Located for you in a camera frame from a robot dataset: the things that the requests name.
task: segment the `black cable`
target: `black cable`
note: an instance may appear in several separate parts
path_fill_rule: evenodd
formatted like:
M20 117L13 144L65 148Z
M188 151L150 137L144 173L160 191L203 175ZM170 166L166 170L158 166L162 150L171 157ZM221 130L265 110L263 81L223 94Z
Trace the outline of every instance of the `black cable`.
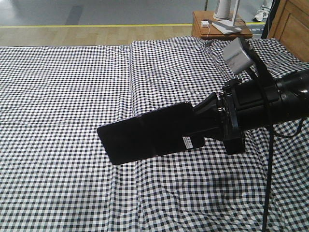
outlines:
M266 232L269 199L270 199L270 192L271 192L272 162L273 162L273 154L274 154L274 125L272 121L269 100L266 96L263 86L261 85L260 80L250 68L248 68L246 72L257 83L259 87L259 90L260 90L260 93L263 99L263 104L266 109L268 122L269 122L268 169L267 169L267 181L266 181L265 202L264 202L264 211L263 211L263 222L262 222L262 232Z
M303 123L304 123L305 119L302 118L300 121L299 121L299 125L297 127L297 130L295 132L295 134L293 135L284 135L284 134L279 134L277 132L274 132L274 134L278 137L281 137L281 138L285 138L285 139L292 139L293 137L297 136L300 132L301 132L301 129L303 127Z

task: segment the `wooden headboard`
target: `wooden headboard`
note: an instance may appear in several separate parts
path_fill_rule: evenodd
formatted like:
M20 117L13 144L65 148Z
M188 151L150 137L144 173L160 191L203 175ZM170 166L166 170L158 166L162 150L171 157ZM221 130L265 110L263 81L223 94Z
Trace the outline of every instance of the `wooden headboard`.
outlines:
M309 62L309 0L281 0L268 38L277 38L297 58Z

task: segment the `floor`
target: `floor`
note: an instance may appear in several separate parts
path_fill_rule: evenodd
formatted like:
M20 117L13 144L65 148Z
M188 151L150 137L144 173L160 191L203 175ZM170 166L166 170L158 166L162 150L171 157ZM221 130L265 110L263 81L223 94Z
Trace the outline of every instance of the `floor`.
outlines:
M129 44L191 34L217 0L0 0L0 46ZM241 1L248 22L263 0Z

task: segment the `lamp base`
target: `lamp base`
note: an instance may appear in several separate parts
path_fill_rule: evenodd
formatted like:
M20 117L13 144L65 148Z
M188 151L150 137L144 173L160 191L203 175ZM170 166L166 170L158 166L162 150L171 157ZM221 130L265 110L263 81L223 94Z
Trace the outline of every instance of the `lamp base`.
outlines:
M222 20L218 22L213 22L212 25L217 28L222 34L232 34L241 32L242 29L239 26L235 26L229 20Z

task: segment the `gingham tablecloth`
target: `gingham tablecloth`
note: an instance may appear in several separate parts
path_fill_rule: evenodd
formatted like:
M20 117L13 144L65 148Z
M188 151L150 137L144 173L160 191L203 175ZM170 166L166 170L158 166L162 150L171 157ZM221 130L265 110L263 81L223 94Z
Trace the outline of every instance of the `gingham tablecloth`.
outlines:
M308 68L276 40L249 40L274 77ZM113 166L96 129L193 105L235 78L229 42L0 48L0 231L260 231L268 133ZM242 73L243 81L249 77ZM276 126L292 133L297 121ZM268 228L309 230L309 128L276 138Z

